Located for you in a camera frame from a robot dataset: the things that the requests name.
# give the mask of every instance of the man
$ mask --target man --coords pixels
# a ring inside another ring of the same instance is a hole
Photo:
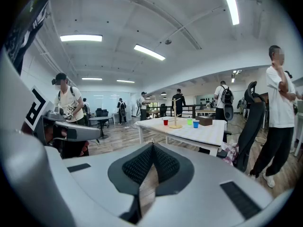
[[[57,74],[55,78],[55,86],[60,91],[55,97],[54,104],[56,106],[60,105],[63,108],[64,113],[68,116],[66,121],[69,123],[85,125],[82,110],[84,102],[79,89],[68,85],[68,79],[64,73]],[[85,141],[67,141],[65,143],[65,157],[88,156],[89,151],[84,144]]]
[[[182,108],[182,103],[184,106],[186,106],[186,103],[185,103],[185,98],[183,96],[183,94],[181,93],[181,89],[177,89],[177,94],[175,94],[173,97],[172,97],[172,103],[171,103],[171,108],[172,108],[172,111],[174,111],[174,98],[176,99],[176,115],[177,117],[181,118],[182,117],[182,111],[183,111],[183,108]]]
[[[220,86],[218,86],[216,88],[216,91],[214,92],[214,98],[217,100],[216,117],[215,117],[216,120],[227,121],[224,115],[224,103],[221,101],[222,93],[227,88],[228,86],[226,85],[225,81],[221,81]]]
[[[121,114],[121,110],[124,111],[124,123],[126,123],[126,104],[122,101],[122,99],[119,99],[117,108],[119,109],[119,124],[122,124],[122,114]]]
[[[250,171],[252,178],[259,174],[269,164],[272,164],[263,174],[269,187],[275,186],[274,175],[277,174],[288,158],[294,132],[293,103],[296,94],[294,86],[283,72],[284,53],[277,45],[269,48],[272,65],[266,70],[267,86],[273,89],[273,96],[269,99],[269,130],[267,143],[263,146],[254,168]]]
[[[149,102],[145,101],[144,96],[145,92],[141,93],[141,97],[139,99],[139,103],[141,104],[141,116],[140,116],[140,121],[146,120],[146,105],[150,104]]]
[[[84,122],[85,122],[85,126],[89,125],[89,116],[90,116],[90,107],[89,107],[89,103],[86,102],[86,98],[83,99],[83,113],[84,113]]]

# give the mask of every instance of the chair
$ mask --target chair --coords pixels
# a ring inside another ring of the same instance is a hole
[[[250,148],[261,128],[263,118],[265,114],[265,100],[262,96],[255,93],[255,87],[257,82],[251,82],[248,89],[245,92],[245,100],[251,103],[250,106],[250,117],[248,117],[244,129],[242,130],[239,139],[239,154],[235,161],[233,161],[234,167],[242,172],[245,172],[247,168],[248,159],[250,157]],[[260,98],[261,102],[255,103],[255,98]],[[231,135],[231,132],[225,131],[225,135]],[[218,152],[217,157],[225,158],[227,152]]]
[[[107,111],[107,109],[102,109],[101,117],[108,117],[108,111]],[[102,120],[102,125],[103,125],[103,127],[104,126],[109,127],[109,119]]]
[[[165,104],[161,104],[161,106],[160,106],[160,117],[165,117],[166,116],[166,110],[167,110],[167,106],[165,106]]]
[[[101,117],[102,115],[102,109],[101,108],[97,108],[96,110],[96,117]]]

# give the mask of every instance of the fluorescent light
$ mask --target fluorescent light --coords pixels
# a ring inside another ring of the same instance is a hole
[[[232,24],[233,25],[239,24],[239,14],[238,14],[236,0],[226,0],[226,1],[228,4],[229,12],[231,13]]]
[[[130,83],[134,83],[134,81],[125,81],[125,80],[117,80],[119,82],[130,82]]]
[[[82,78],[82,80],[102,80],[102,78]]]
[[[60,36],[62,42],[65,41],[102,41],[102,35],[63,35]]]
[[[144,47],[142,47],[142,46],[140,46],[138,44],[136,44],[136,46],[134,47],[134,49],[137,50],[137,51],[141,51],[141,52],[143,52],[145,54],[151,55],[151,56],[153,56],[153,57],[155,57],[155,58],[157,58],[157,59],[159,59],[161,61],[165,59],[165,57],[163,57],[163,56],[161,56],[161,55],[157,54],[156,52],[153,52],[153,51],[151,51],[149,49],[146,49],[146,48],[144,48]]]

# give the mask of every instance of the black pants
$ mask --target black pants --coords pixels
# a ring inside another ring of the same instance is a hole
[[[226,120],[225,115],[224,115],[224,109],[223,108],[216,108],[216,120]]]
[[[183,111],[183,110],[177,110],[177,111],[176,111],[176,114],[177,114],[177,115],[179,114],[179,116],[178,116],[179,118],[182,118],[182,111]]]
[[[146,109],[140,109],[141,117],[140,121],[146,120]]]
[[[287,161],[293,133],[293,127],[269,128],[266,144],[263,146],[254,168],[250,171],[250,174],[258,177],[263,169],[270,163],[272,158],[274,158],[273,162],[271,166],[266,169],[265,175],[271,176],[277,174]]]
[[[122,123],[122,115],[121,115],[121,111],[119,110],[119,122]]]
[[[85,126],[84,118],[77,120],[75,122],[71,122],[71,123]],[[78,157],[82,151],[84,144],[85,144],[85,141],[78,141],[78,142],[65,141],[65,145],[62,150],[63,158]],[[89,156],[89,149],[84,151],[83,156]]]

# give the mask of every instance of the short hair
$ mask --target short hair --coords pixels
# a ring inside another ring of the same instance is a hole
[[[288,74],[290,79],[293,78],[293,76],[289,73],[289,71],[286,70],[285,72]]]
[[[275,53],[275,51],[276,51],[277,49],[281,49],[281,48],[280,48],[279,46],[277,46],[277,45],[272,45],[272,46],[269,48],[268,54],[269,54],[269,57],[270,57],[271,60],[273,59],[273,53]]]

